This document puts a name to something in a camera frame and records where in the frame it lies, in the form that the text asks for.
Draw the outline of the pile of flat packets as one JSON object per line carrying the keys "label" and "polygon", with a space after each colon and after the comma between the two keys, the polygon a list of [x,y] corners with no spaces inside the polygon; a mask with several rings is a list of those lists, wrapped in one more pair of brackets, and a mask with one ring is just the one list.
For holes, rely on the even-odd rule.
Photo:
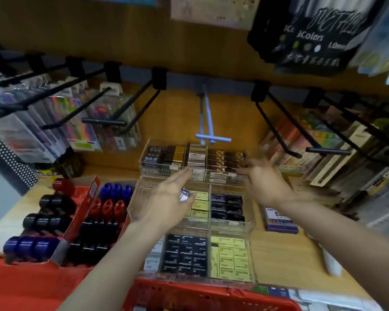
{"label": "pile of flat packets", "polygon": [[372,299],[343,294],[279,287],[268,284],[256,284],[251,291],[274,297],[290,298],[299,304],[302,311],[384,311]]}

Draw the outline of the red cardboard marker display box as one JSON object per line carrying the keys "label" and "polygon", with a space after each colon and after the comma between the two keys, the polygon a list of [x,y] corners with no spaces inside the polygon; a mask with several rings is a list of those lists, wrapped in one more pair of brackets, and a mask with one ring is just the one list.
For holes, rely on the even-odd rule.
{"label": "red cardboard marker display box", "polygon": [[[99,192],[104,184],[100,182],[100,179],[97,176],[74,178],[71,180],[71,182],[75,185],[75,194],[72,197],[72,199],[75,200],[77,203],[77,211],[73,217],[73,221],[69,226],[68,230],[62,237],[60,237],[60,242],[53,256],[50,259],[50,263],[61,268],[72,267],[72,268],[84,268],[86,270],[89,270],[93,268],[93,266],[92,267],[87,267],[85,265],[72,266],[70,264],[67,264],[65,259],[66,259],[66,254],[70,243],[78,235],[82,221],[85,218],[89,217],[88,216],[89,208],[94,205],[95,199],[99,198]],[[119,237],[125,231],[129,222],[130,222],[130,218],[129,215],[127,214],[124,223],[120,223],[121,226],[119,230]]]}
{"label": "red cardboard marker display box", "polygon": [[54,192],[43,195],[39,210],[23,219],[22,233],[5,242],[4,264],[64,266],[99,187],[98,177],[55,180]]}

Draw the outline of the person's right forearm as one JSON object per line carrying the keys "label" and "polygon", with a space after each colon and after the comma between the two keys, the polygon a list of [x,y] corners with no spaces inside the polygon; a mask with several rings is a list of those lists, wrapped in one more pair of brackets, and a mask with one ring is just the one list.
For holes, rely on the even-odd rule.
{"label": "person's right forearm", "polygon": [[389,311],[389,238],[293,194],[277,199],[274,208],[317,240],[384,311]]}

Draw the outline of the row of hanging stationery packets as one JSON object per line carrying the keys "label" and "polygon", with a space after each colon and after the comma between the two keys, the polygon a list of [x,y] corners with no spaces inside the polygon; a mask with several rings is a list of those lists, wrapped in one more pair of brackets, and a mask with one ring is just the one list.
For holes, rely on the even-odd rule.
{"label": "row of hanging stationery packets", "polygon": [[268,158],[280,172],[290,175],[292,189],[330,209],[342,211],[368,227],[389,225],[389,167],[360,156],[328,129],[312,111],[319,111],[368,155],[389,161],[389,146],[370,135],[358,122],[349,122],[333,106],[306,110],[298,117],[326,148],[351,152],[349,157],[304,153],[302,159],[277,153]]}

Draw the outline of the black white polka-dot panel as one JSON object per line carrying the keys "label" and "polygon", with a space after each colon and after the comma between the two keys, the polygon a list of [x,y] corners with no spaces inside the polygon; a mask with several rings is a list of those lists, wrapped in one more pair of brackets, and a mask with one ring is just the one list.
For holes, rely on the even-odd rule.
{"label": "black white polka-dot panel", "polygon": [[34,171],[0,141],[0,175],[21,195],[25,195],[38,181]]}

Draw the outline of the group of small yellow boxes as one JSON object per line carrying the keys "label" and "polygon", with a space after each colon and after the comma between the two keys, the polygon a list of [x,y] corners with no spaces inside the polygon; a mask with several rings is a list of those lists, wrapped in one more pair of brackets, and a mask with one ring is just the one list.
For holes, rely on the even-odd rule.
{"label": "group of small yellow boxes", "polygon": [[209,193],[207,191],[189,191],[196,194],[196,199],[185,218],[191,221],[207,221],[209,219]]}

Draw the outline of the clear acrylic tiered organizer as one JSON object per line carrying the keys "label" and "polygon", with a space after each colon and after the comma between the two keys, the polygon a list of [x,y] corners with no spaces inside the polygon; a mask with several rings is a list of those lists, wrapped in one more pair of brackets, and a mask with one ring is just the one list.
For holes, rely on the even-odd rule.
{"label": "clear acrylic tiered organizer", "polygon": [[[176,143],[169,142],[164,140],[159,140],[155,138],[149,138],[144,150],[140,156],[139,165],[141,176],[136,183],[135,192],[131,199],[130,205],[128,206],[128,215],[131,221],[131,218],[134,217],[134,210],[137,206],[140,205],[143,198],[146,198],[150,191],[156,188],[161,182],[167,180],[170,176],[175,174],[176,172],[182,170],[185,166],[187,166],[187,158],[188,158],[188,147],[189,143]],[[178,167],[174,165],[166,165],[166,164],[154,164],[149,166],[142,165],[142,159],[148,149],[149,146],[159,146],[164,149],[168,145],[183,145],[186,147],[185,157],[183,166]],[[185,188],[189,191],[207,191],[209,193],[209,207],[211,208],[211,195],[212,193],[218,194],[232,194],[232,195],[241,195],[243,197],[243,212],[245,217],[245,222],[236,222],[229,220],[218,220],[211,218],[211,210],[209,209],[209,219],[207,221],[191,221],[189,219],[183,218],[176,227],[172,228],[165,234],[165,240],[163,244],[163,251],[166,245],[166,235],[168,234],[177,234],[177,235],[194,235],[194,236],[203,236],[208,239],[208,251],[210,246],[210,237],[211,236],[222,236],[222,237],[234,237],[241,238],[247,240],[249,243],[249,251],[250,258],[253,265],[252,253],[251,253],[251,244],[249,241],[250,233],[255,227],[255,215],[252,206],[252,200],[248,196],[245,186],[243,184],[243,177],[237,175],[236,173],[220,173],[215,171],[205,169],[196,169],[191,168],[192,177],[185,184]],[[207,255],[208,258],[208,276],[207,277],[194,277],[194,276],[186,276],[181,274],[169,274],[160,272],[160,267],[163,260],[163,251],[161,255],[161,262],[159,266],[158,272],[144,272],[143,267],[140,272],[141,277],[145,278],[159,278],[159,279],[167,279],[173,281],[188,281],[188,282],[202,282],[202,283],[228,283],[235,282],[237,283],[246,283],[246,282],[236,282],[230,280],[223,279],[215,279],[209,277],[209,252]]]}

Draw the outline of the group of brown patterned boxes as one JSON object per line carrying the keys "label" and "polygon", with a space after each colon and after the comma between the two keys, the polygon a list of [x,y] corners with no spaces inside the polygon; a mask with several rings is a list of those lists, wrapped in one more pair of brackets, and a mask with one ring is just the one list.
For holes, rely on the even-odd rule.
{"label": "group of brown patterned boxes", "polygon": [[245,151],[226,151],[211,149],[207,154],[207,170],[220,173],[236,173],[241,162],[247,158]]}

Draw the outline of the group of flat black boxes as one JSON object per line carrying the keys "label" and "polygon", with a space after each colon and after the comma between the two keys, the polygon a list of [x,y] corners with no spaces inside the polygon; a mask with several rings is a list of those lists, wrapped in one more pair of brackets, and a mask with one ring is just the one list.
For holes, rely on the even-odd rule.
{"label": "group of flat black boxes", "polygon": [[166,235],[160,272],[194,277],[208,276],[208,239],[194,235]]}

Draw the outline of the row of hanging pen packets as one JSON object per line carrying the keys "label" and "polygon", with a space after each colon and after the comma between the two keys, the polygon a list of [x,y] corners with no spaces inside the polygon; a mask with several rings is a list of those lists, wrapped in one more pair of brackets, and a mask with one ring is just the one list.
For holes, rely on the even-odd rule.
{"label": "row of hanging pen packets", "polygon": [[63,81],[19,84],[0,89],[0,141],[25,163],[55,162],[67,148],[75,152],[125,152],[141,142],[138,123],[125,126],[83,123],[83,119],[108,120],[131,98],[109,92],[62,127],[42,130],[86,103],[103,88],[67,77]]}

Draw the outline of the black marker set packet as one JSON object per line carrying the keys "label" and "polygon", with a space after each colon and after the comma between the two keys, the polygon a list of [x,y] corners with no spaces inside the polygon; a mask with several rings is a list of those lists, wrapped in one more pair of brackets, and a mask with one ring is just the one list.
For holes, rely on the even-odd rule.
{"label": "black marker set packet", "polygon": [[276,72],[341,73],[386,0],[260,0],[249,45]]}

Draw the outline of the light blue display hook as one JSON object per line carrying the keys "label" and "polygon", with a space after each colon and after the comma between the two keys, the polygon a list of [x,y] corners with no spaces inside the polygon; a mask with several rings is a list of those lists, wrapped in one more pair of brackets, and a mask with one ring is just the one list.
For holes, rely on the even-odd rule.
{"label": "light blue display hook", "polygon": [[207,83],[204,82],[200,91],[197,93],[199,98],[199,133],[196,134],[196,139],[199,140],[201,146],[214,145],[216,142],[231,143],[232,139],[214,135],[213,119],[209,103],[209,94]]}

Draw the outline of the group of flat yellow boxes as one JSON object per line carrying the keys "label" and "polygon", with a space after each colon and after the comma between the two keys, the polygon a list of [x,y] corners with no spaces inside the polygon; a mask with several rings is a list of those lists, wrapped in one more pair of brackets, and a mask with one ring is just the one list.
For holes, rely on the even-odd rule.
{"label": "group of flat yellow boxes", "polygon": [[211,236],[209,277],[236,282],[254,282],[249,243],[245,239]]}

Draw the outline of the thick blue marker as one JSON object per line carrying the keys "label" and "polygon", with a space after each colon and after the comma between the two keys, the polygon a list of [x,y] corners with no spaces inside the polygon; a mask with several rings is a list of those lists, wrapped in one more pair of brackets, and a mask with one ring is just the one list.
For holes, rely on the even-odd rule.
{"label": "thick blue marker", "polygon": [[131,198],[133,196],[134,189],[132,185],[126,184],[121,190],[121,200],[125,205],[129,205]]}
{"label": "thick blue marker", "polygon": [[21,242],[20,236],[10,237],[3,245],[3,253],[5,256],[17,256],[17,251]]}
{"label": "thick blue marker", "polygon": [[33,257],[37,261],[49,261],[53,256],[59,242],[60,240],[57,238],[37,237],[33,248]]}
{"label": "thick blue marker", "polygon": [[122,185],[121,183],[112,183],[112,187],[110,190],[110,199],[112,203],[115,205],[119,200],[122,199]]}
{"label": "thick blue marker", "polygon": [[112,191],[112,183],[108,182],[108,183],[105,183],[100,192],[99,192],[99,198],[101,200],[101,203],[104,204],[107,200],[112,200],[112,194],[111,194],[111,191]]}
{"label": "thick blue marker", "polygon": [[23,236],[17,246],[16,253],[22,260],[36,261],[36,245],[40,240],[39,237]]}

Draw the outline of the person's right hand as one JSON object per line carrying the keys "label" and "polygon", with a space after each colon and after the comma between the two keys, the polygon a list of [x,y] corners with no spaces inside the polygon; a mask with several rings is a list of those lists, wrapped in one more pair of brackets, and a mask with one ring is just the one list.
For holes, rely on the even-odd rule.
{"label": "person's right hand", "polygon": [[295,195],[279,170],[274,166],[273,168],[274,175],[271,177],[250,178],[245,175],[244,183],[249,195],[258,204],[279,209],[281,205],[293,202]]}

